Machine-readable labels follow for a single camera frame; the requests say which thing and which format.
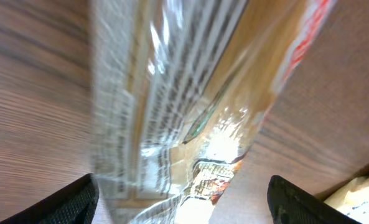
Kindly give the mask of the orange spaghetti packet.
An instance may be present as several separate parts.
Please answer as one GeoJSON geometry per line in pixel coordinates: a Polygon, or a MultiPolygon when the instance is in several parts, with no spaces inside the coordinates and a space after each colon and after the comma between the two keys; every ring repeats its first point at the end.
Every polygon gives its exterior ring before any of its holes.
{"type": "Polygon", "coordinates": [[[332,0],[91,2],[91,161],[114,223],[207,223],[332,0]]]}

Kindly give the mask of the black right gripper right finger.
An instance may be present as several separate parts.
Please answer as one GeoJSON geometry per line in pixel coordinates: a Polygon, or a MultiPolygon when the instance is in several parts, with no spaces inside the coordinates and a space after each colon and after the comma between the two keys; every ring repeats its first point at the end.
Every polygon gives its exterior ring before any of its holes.
{"type": "Polygon", "coordinates": [[[267,202],[274,224],[360,224],[279,175],[269,181],[267,202]]]}

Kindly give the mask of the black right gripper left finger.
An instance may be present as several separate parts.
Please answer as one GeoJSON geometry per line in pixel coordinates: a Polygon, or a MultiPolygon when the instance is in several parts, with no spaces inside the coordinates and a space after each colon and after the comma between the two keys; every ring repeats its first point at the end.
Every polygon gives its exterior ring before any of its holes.
{"type": "Polygon", "coordinates": [[[98,184],[88,173],[0,224],[91,224],[98,199],[98,184]]]}

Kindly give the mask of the cream snack bag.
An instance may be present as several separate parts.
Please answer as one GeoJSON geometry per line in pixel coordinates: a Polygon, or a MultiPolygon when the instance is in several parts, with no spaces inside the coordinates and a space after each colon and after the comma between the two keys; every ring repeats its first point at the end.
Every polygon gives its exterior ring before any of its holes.
{"type": "Polygon", "coordinates": [[[357,177],[338,189],[324,203],[360,223],[369,223],[369,176],[357,177]]]}

